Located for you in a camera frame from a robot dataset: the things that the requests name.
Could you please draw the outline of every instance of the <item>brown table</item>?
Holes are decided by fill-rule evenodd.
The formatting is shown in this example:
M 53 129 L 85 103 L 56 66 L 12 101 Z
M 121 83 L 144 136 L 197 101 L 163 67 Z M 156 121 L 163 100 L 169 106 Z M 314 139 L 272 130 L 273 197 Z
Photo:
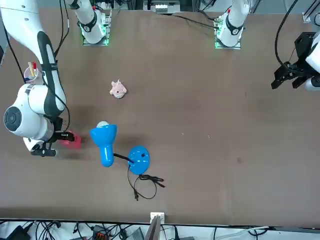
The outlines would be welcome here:
M 40 11 L 54 48 L 59 14 Z M 150 212 L 165 212 L 167 223 L 319 227 L 320 94 L 290 82 L 270 86 L 283 15 L 248 16 L 242 50 L 216 50 L 211 29 L 143 11 L 114 14 L 110 45 L 84 47 L 70 16 L 57 59 L 82 149 L 56 143 L 58 157 L 31 156 L 1 121 L 1 217 L 148 222 Z M 208 23 L 199 13 L 185 16 Z M 288 17 L 279 38 L 283 61 L 308 30 L 301 15 Z M 36 60 L 12 46 L 23 69 Z M 2 116 L 22 84 L 9 50 L 0 77 Z M 117 79 L 128 89 L 123 99 L 109 95 Z M 147 173 L 166 186 L 154 199 L 136 202 L 124 161 L 102 167 L 89 137 L 101 120 L 118 126 L 116 153 L 148 148 Z M 154 186 L 139 182 L 138 190 L 152 195 Z

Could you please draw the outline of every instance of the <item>lamp base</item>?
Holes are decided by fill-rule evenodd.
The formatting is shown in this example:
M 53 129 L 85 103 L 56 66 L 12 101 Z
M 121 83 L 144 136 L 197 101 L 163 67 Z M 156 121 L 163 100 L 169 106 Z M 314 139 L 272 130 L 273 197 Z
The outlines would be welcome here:
M 150 155 L 144 146 L 133 147 L 128 158 L 134 161 L 134 163 L 128 161 L 129 169 L 133 174 L 140 175 L 147 171 L 150 164 Z

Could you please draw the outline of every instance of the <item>pink stuffed toy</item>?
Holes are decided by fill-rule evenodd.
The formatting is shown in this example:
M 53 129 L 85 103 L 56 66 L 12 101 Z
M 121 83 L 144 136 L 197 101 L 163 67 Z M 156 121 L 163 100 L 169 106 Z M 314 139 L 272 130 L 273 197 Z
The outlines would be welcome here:
M 111 95 L 115 96 L 117 99 L 120 99 L 126 94 L 127 89 L 120 82 L 120 79 L 118 79 L 117 82 L 112 81 L 111 84 L 112 84 L 112 89 L 110 90 Z

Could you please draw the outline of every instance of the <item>cable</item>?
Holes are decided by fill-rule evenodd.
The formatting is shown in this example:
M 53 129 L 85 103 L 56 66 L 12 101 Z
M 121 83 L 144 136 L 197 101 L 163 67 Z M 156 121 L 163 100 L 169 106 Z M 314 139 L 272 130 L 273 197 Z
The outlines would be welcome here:
M 55 58 L 57 57 L 58 52 L 59 52 L 62 44 L 64 43 L 65 39 L 67 38 L 67 36 L 69 34 L 69 30 L 70 30 L 70 22 L 69 22 L 69 15 L 68 15 L 68 10 L 67 10 L 66 0 L 63 0 L 64 7 L 65 7 L 66 18 L 67 18 L 67 24 L 68 24 L 68 28 L 66 30 L 66 34 L 63 37 L 63 34 L 64 34 L 64 17 L 63 17 L 63 13 L 62 13 L 61 0 L 59 0 L 59 2 L 60 2 L 60 12 L 61 12 L 61 20 L 62 20 L 62 32 L 61 32 L 61 39 L 60 39 L 59 45 L 58 45 L 57 49 L 54 52 L 54 57 Z
M 80 230 L 79 230 L 79 223 L 77 222 L 75 225 L 76 225 L 76 230 L 77 230 L 80 238 L 81 238 L 81 239 L 84 239 L 84 238 L 81 236 L 81 233 L 80 233 Z
M 318 27 L 320 27 L 320 24 L 316 23 L 316 18 L 317 18 L 317 16 L 318 16 L 319 14 L 320 14 L 320 12 L 318 12 L 316 15 L 314 15 L 314 19 L 313 19 L 314 25 L 316 25 L 316 26 L 318 26 Z
M 55 91 L 53 91 L 53 90 L 51 89 L 51 87 L 48 86 L 48 84 L 46 83 L 46 81 L 43 81 L 43 84 L 46 85 L 46 87 L 51 91 L 52 94 L 54 94 L 54 96 L 55 96 L 57 99 L 59 99 L 59 101 L 65 106 L 65 108 L 66 108 L 66 110 L 67 110 L 67 112 L 68 112 L 68 124 L 67 124 L 67 126 L 66 126 L 66 128 L 65 128 L 65 130 L 64 130 L 64 132 L 66 132 L 66 131 L 68 130 L 69 126 L 70 126 L 70 111 L 69 111 L 69 108 L 68 108 L 68 106 L 64 103 L 64 101 L 62 101 L 61 98 L 55 93 Z
M 221 239 L 226 239 L 226 238 L 231 238 L 231 237 L 235 237 L 235 236 L 239 236 L 245 232 L 249 232 L 249 231 L 253 231 L 253 230 L 259 230 L 259 229 L 268 229 L 268 226 L 258 226 L 258 227 L 253 227 L 253 228 L 249 228 L 249 229 L 243 229 L 240 230 L 236 233 L 232 233 L 232 234 L 227 234 L 227 235 L 223 235 L 223 236 L 218 236 L 215 240 L 221 240 Z
M 228 7 L 224 12 L 226 13 L 231 7 L 232 7 L 232 5 L 230 7 Z
M 216 239 L 216 232 L 217 232 L 217 228 L 215 227 L 214 230 L 211 232 L 211 240 L 215 240 Z
M 268 230 L 265 229 L 265 230 L 263 230 L 262 232 L 257 233 L 257 230 L 254 230 L 254 234 L 251 233 L 250 231 L 248 231 L 248 233 L 249 233 L 251 236 L 257 237 L 257 236 L 261 236 L 261 235 L 265 234 L 267 231 L 268 231 Z
M 295 50 L 296 50 L 296 47 L 294 47 L 294 49 L 292 50 L 292 53 L 291 53 L 291 56 L 290 56 L 290 58 L 289 58 L 289 61 L 288 61 L 288 62 L 290 62 L 290 60 L 291 60 L 292 56 L 294 55 Z
M 202 11 L 206 10 L 207 7 L 208 7 L 210 4 L 212 4 L 211 6 L 215 5 L 216 1 L 217 1 L 217 0 L 211 0 L 211 1 L 202 9 Z
M 64 15 L 62 13 L 62 5 L 61 5 L 61 0 L 59 0 L 59 5 L 60 5 L 60 14 L 61 14 L 61 38 L 60 38 L 60 43 L 62 42 L 62 39 L 64 38 Z
M 114 153 L 113 156 L 117 157 L 117 158 L 120 158 L 120 159 L 124 159 L 124 160 L 127 160 L 128 162 L 134 164 L 135 162 L 132 161 L 130 158 L 126 157 L 126 156 L 123 156 L 123 155 L 120 155 L 120 154 L 117 154 L 117 153 Z
M 162 228 L 162 231 L 163 231 L 163 234 L 164 234 L 164 238 L 165 238 L 165 240 L 167 240 L 167 235 L 166 235 L 166 231 L 165 231 L 164 226 L 161 225 L 161 228 Z
M 91 229 L 91 231 L 93 231 L 93 230 L 94 230 L 94 228 L 95 228 L 94 226 L 89 226 L 89 225 L 88 225 L 88 223 L 86 223 L 86 222 L 85 222 L 84 224 L 85 224 L 85 225 L 87 225 L 87 227 L 88 227 L 88 228 L 90 228 L 90 229 Z
M 123 228 L 122 230 L 124 231 L 124 230 L 126 230 L 127 228 L 131 227 L 132 225 L 133 225 L 133 224 L 130 224 L 130 225 L 126 226 L 125 228 Z M 120 234 L 120 232 L 121 232 L 121 231 L 119 231 L 117 234 L 115 234 L 114 237 L 111 238 L 110 240 L 115 239 L 115 238 Z
M 216 17 L 209 17 L 203 10 L 197 10 L 198 13 L 203 14 L 208 20 L 215 21 Z
M 174 227 L 174 240 L 180 240 L 176 225 L 173 225 L 173 227 Z
M 131 186 L 131 188 L 133 189 L 133 192 L 134 192 L 134 198 L 138 201 L 139 200 L 139 196 L 144 198 L 144 199 L 153 199 L 156 194 L 157 194 L 157 185 L 162 187 L 162 188 L 165 188 L 165 186 L 159 182 L 163 182 L 164 179 L 162 178 L 159 178 L 157 176 L 150 176 L 148 174 L 140 174 L 134 181 L 134 184 L 132 186 L 131 182 L 130 182 L 130 178 L 129 178 L 129 169 L 130 169 L 130 166 L 128 167 L 128 172 L 127 172 L 127 177 L 128 177 L 128 182 Z M 145 181 L 145 180 L 150 180 L 153 182 L 154 184 L 154 187 L 155 187 L 155 192 L 154 192 L 154 195 L 151 196 L 151 197 L 146 197 L 146 196 L 143 196 L 141 193 L 139 193 L 137 190 L 136 190 L 136 183 L 138 180 L 142 180 L 142 181 Z
M 279 58 L 278 55 L 278 38 L 279 38 L 279 33 L 285 23 L 285 21 L 287 20 L 288 15 L 290 14 L 290 12 L 292 11 L 292 9 L 294 8 L 294 6 L 296 5 L 296 3 L 299 0 L 294 0 L 294 2 L 292 3 L 292 5 L 290 6 L 290 8 L 288 9 L 288 11 L 286 12 L 286 14 L 284 15 L 284 18 L 282 19 L 282 22 L 280 23 L 280 26 L 278 28 L 278 30 L 276 31 L 276 35 L 275 35 L 275 41 L 274 41 L 274 53 L 275 53 L 275 57 L 277 59 L 277 61 L 280 63 L 280 65 L 282 67 L 284 67 L 287 71 L 291 72 L 291 73 L 295 73 L 295 74 L 305 74 L 304 71 L 297 71 L 297 70 L 293 70 L 291 68 L 289 68 L 288 66 L 286 66 L 281 59 Z
M 16 56 L 16 54 L 15 54 L 15 52 L 14 52 L 14 49 L 12 48 L 12 46 L 11 46 L 11 44 L 10 44 L 10 40 L 9 40 L 9 37 L 8 37 L 8 32 L 7 32 L 7 30 L 6 30 L 5 24 L 3 24 L 3 29 L 4 29 L 4 34 L 5 34 L 6 41 L 8 42 L 9 48 L 10 48 L 10 50 L 11 50 L 11 52 L 12 52 L 12 55 L 13 55 L 13 57 L 14 57 L 14 59 L 15 59 L 15 62 L 16 62 L 16 64 L 18 65 L 18 68 L 19 68 L 19 71 L 20 71 L 20 74 L 21 74 L 23 83 L 25 84 L 25 77 L 24 77 L 24 74 L 22 73 L 22 70 L 21 70 L 20 64 L 19 64 L 19 62 L 18 62 L 17 56 Z
M 200 24 L 204 27 L 207 27 L 207 28 L 213 28 L 213 29 L 219 29 L 219 27 L 217 26 L 212 26 L 212 25 L 208 25 L 208 24 L 205 24 L 205 23 L 202 23 L 202 22 L 199 22 L 199 21 L 195 21 L 193 19 L 190 19 L 190 18 L 187 18 L 187 17 L 184 17 L 184 16 L 179 16 L 179 15 L 171 15 L 173 17 L 177 17 L 177 18 L 181 18 L 181 19 L 185 19 L 187 21 L 190 21 L 190 22 L 193 22 L 193 23 L 196 23 L 196 24 Z

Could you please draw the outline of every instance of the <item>blue desk lamp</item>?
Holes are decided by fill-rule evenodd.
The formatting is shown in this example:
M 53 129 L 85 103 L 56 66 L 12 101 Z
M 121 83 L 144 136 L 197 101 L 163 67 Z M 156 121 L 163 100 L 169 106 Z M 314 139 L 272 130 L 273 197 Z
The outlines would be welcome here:
M 114 157 L 128 161 L 129 169 L 133 174 L 143 174 L 149 167 L 150 155 L 144 146 L 135 146 L 128 157 L 114 153 L 112 144 L 116 139 L 117 125 L 108 124 L 106 121 L 98 123 L 96 128 L 90 130 L 90 136 L 100 150 L 101 163 L 104 167 L 110 167 L 114 163 Z

